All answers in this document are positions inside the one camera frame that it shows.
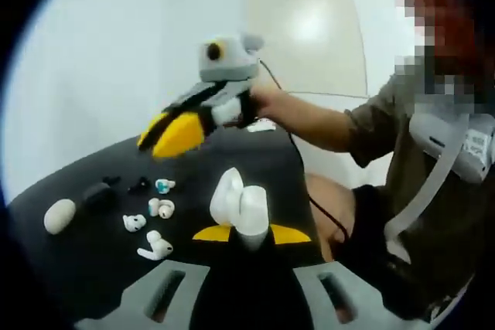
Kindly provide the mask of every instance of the olive green shirt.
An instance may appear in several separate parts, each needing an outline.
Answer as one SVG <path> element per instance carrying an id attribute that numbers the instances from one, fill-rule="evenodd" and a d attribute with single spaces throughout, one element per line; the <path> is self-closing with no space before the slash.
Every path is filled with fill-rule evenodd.
<path id="1" fill-rule="evenodd" d="M 350 154 L 360 167 L 393 152 L 386 183 L 380 187 L 388 200 L 382 211 L 386 220 L 409 204 L 436 163 L 409 134 L 412 92 L 421 83 L 420 69 L 396 73 L 377 96 L 346 111 L 353 123 Z M 457 294 L 475 273 L 487 235 L 495 230 L 489 222 L 494 189 L 493 170 L 480 185 L 450 172 L 418 221 L 401 233 L 415 275 L 434 298 Z"/>

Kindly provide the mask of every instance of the person's arm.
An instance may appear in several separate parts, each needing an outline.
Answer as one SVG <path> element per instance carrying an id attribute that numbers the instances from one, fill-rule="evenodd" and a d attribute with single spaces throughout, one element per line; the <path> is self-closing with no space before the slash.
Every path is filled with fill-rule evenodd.
<path id="1" fill-rule="evenodd" d="M 334 152 L 349 151 L 351 122 L 346 114 L 318 107 L 271 87 L 254 87 L 259 116 L 273 120 L 301 139 Z"/>

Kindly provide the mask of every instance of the black cable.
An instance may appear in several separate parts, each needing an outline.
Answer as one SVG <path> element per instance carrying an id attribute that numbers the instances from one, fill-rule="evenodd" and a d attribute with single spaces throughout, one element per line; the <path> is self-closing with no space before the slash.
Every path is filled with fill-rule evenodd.
<path id="1" fill-rule="evenodd" d="M 270 75 L 270 77 L 273 79 L 273 82 L 277 85 L 277 87 L 280 89 L 280 90 L 283 90 L 280 83 L 277 81 L 277 78 L 275 77 L 275 75 L 273 74 L 273 72 L 270 70 L 270 68 L 266 65 L 265 62 L 263 62 L 262 60 L 260 60 L 260 64 L 267 70 L 268 74 Z M 297 147 L 297 145 L 295 144 L 294 142 L 294 138 L 292 137 L 292 135 L 290 133 L 288 133 L 288 139 L 290 140 L 290 142 L 292 143 L 292 145 L 294 146 L 295 148 L 295 151 L 297 152 L 298 156 L 299 156 L 299 161 L 301 162 L 301 166 L 302 166 L 302 169 L 304 169 L 304 161 L 302 160 L 302 155 L 301 155 L 301 152 L 299 150 L 299 148 Z M 316 206 L 316 208 L 322 212 L 327 218 L 329 218 L 332 222 L 334 222 L 336 224 L 336 226 L 339 228 L 339 230 L 342 231 L 343 233 L 343 242 L 347 242 L 349 240 L 349 233 L 347 232 L 347 230 L 344 228 L 344 226 L 342 225 L 341 222 L 339 222 L 332 214 L 328 213 L 323 207 L 321 207 L 320 204 L 318 204 L 313 197 L 311 197 L 311 195 L 309 194 L 308 192 L 308 197 L 309 197 L 309 201 L 311 201 L 311 203 Z"/>

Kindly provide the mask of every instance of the gray gripper base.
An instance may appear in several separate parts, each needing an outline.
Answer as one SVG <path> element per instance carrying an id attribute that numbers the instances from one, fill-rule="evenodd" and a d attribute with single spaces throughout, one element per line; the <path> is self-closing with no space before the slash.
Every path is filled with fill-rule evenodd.
<path id="1" fill-rule="evenodd" d="M 77 323 L 77 328 L 187 330 L 196 298 L 209 270 L 205 266 L 166 260 L 124 290 L 119 308 L 100 320 L 84 319 Z M 175 274 L 183 274 L 184 277 L 170 301 L 164 321 L 153 321 L 148 316 L 153 313 L 162 294 L 167 290 L 169 279 Z"/>
<path id="2" fill-rule="evenodd" d="M 294 269 L 311 312 L 315 330 L 424 330 L 433 328 L 422 321 L 405 321 L 383 306 L 381 293 L 338 262 Z M 353 311 L 354 320 L 339 322 L 321 277 L 330 276 Z"/>

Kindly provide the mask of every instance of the person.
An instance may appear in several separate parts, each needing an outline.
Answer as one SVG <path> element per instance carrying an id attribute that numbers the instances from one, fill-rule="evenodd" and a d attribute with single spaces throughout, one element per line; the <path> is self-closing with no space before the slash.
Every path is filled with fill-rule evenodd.
<path id="1" fill-rule="evenodd" d="M 493 87 L 495 38 L 486 27 L 490 15 L 480 9 L 483 0 L 406 0 L 406 4 L 414 6 L 426 39 L 434 43 L 424 48 L 412 66 L 396 69 L 378 95 L 365 104 L 339 112 L 266 84 L 255 85 L 251 96 L 259 117 L 324 150 L 349 152 L 361 168 L 393 152 L 383 186 L 348 189 L 321 175 L 306 174 L 311 197 L 346 229 L 350 238 L 345 243 L 343 231 L 314 204 L 310 206 L 325 261 L 340 260 L 385 291 L 394 291 L 391 286 L 396 283 L 401 287 L 402 281 L 409 282 L 404 286 L 408 290 L 421 288 L 418 296 L 414 290 L 397 289 L 395 299 L 422 301 L 420 312 L 415 313 L 431 320 L 469 283 L 487 241 L 492 240 L 490 201 L 495 175 L 489 172 L 481 185 L 472 185 L 450 172 L 417 223 L 400 235 L 411 263 L 393 260 L 391 264 L 384 224 L 418 193 L 436 161 L 409 134 L 408 88 L 421 86 L 425 74 L 461 76 L 464 91 L 486 103 L 486 82 Z M 375 264 L 378 258 L 388 262 Z"/>

